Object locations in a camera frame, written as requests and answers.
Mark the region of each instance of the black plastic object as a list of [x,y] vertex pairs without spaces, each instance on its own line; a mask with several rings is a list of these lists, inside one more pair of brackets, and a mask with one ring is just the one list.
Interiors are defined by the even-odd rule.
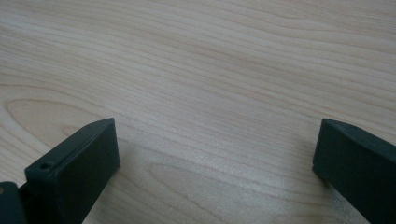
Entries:
[[369,222],[396,223],[396,146],[353,125],[324,119],[313,170]]
[[82,223],[119,167],[114,119],[86,125],[27,167],[18,191],[0,183],[0,224]]

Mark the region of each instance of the wooden table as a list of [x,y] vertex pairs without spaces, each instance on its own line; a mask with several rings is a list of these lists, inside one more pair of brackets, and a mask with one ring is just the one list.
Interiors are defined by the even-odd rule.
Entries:
[[84,223],[366,223],[312,172],[322,118],[396,143],[396,2],[1,1],[0,181],[114,117]]

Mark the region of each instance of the light wood surface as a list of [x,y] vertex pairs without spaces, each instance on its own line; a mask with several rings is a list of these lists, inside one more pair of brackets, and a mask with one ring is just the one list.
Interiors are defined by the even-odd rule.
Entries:
[[311,171],[322,118],[396,143],[396,2],[0,2],[0,181],[114,117],[90,223],[366,223]]

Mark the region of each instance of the wood grain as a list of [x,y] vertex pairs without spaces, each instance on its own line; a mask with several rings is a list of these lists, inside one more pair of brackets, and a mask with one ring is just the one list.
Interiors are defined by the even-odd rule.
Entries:
[[0,181],[114,117],[84,223],[366,223],[311,171],[322,118],[395,144],[396,2],[0,2]]

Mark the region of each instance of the small hole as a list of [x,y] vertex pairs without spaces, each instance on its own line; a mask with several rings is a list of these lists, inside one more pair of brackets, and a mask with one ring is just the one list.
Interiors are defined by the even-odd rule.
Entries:
[[40,169],[42,170],[48,170],[52,166],[52,163],[46,162],[40,165]]

